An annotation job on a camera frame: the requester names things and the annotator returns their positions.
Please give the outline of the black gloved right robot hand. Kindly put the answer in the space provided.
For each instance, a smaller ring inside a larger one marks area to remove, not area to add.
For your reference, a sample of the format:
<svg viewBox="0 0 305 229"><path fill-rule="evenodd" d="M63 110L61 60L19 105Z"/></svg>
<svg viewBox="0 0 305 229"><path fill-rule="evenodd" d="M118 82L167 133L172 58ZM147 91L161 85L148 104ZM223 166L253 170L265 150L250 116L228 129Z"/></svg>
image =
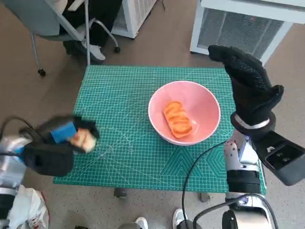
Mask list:
<svg viewBox="0 0 305 229"><path fill-rule="evenodd" d="M230 76L236 113L247 125L266 121L271 110L281 101L284 87L271 85L262 63L234 47L211 45L212 61L221 62Z"/></svg>

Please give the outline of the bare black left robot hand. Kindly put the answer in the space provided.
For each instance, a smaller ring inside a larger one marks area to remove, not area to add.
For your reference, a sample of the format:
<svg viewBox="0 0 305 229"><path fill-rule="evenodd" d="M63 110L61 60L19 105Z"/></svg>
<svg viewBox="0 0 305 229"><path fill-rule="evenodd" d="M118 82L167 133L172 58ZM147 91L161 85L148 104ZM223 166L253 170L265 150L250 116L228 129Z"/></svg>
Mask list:
<svg viewBox="0 0 305 229"><path fill-rule="evenodd" d="M48 144L68 143L88 153L100 137L96 122L79 115L58 115L37 126L34 133Z"/></svg>

